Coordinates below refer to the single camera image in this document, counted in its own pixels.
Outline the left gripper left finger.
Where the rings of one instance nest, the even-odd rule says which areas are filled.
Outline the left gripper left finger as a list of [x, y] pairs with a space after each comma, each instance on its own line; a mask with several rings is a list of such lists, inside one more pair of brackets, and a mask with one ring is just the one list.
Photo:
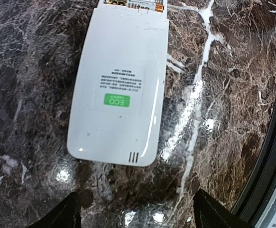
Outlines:
[[79, 195], [71, 192], [43, 218], [29, 228], [81, 228]]

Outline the white remote control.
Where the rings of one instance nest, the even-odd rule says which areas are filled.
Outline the white remote control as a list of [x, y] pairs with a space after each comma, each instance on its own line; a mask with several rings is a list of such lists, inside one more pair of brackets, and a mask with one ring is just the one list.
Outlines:
[[156, 158], [169, 21], [99, 1], [80, 58], [67, 135], [77, 159], [145, 167]]

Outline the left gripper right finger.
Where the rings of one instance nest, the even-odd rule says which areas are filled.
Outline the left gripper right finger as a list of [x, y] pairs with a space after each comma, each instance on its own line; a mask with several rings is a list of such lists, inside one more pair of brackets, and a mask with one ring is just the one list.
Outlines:
[[203, 189], [193, 197], [194, 219], [197, 228], [252, 228], [224, 208]]

